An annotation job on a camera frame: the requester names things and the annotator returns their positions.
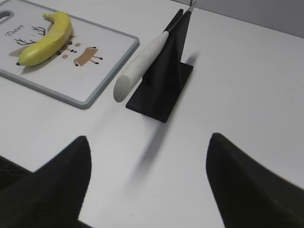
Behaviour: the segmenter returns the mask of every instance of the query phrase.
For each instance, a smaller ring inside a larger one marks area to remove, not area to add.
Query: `yellow banana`
[[[19,56],[17,65],[34,66],[50,58],[68,41],[72,33],[72,23],[64,12],[43,14],[43,17],[54,23],[50,32],[39,42],[26,48]]]

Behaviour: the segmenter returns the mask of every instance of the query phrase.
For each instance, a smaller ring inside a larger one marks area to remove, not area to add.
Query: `wall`
[[[304,38],[304,0],[197,0],[197,7]]]

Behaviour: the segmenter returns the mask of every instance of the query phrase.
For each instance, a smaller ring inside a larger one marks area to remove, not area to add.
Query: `knife handle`
[[[122,102],[133,87],[142,78],[151,64],[157,58],[165,45],[169,33],[164,31],[154,41],[152,41],[144,50],[142,50],[120,75],[114,86],[114,99],[116,102]]]

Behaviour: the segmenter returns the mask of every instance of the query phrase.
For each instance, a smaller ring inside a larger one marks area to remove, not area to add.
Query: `cutting board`
[[[0,76],[75,107],[89,108],[139,46],[135,36],[69,15],[73,34],[54,56],[37,66],[17,66],[26,47],[41,40],[52,23],[50,9],[26,0],[0,4]]]

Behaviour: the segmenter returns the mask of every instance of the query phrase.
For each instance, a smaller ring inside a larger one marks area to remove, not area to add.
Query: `white table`
[[[136,35],[136,53],[187,7],[34,2]],[[183,61],[194,59],[167,124],[116,103],[117,77],[88,110],[0,78],[0,155],[35,171],[86,135],[93,170],[80,219],[95,228],[224,227],[205,172],[213,132],[304,188],[304,40],[195,9]]]

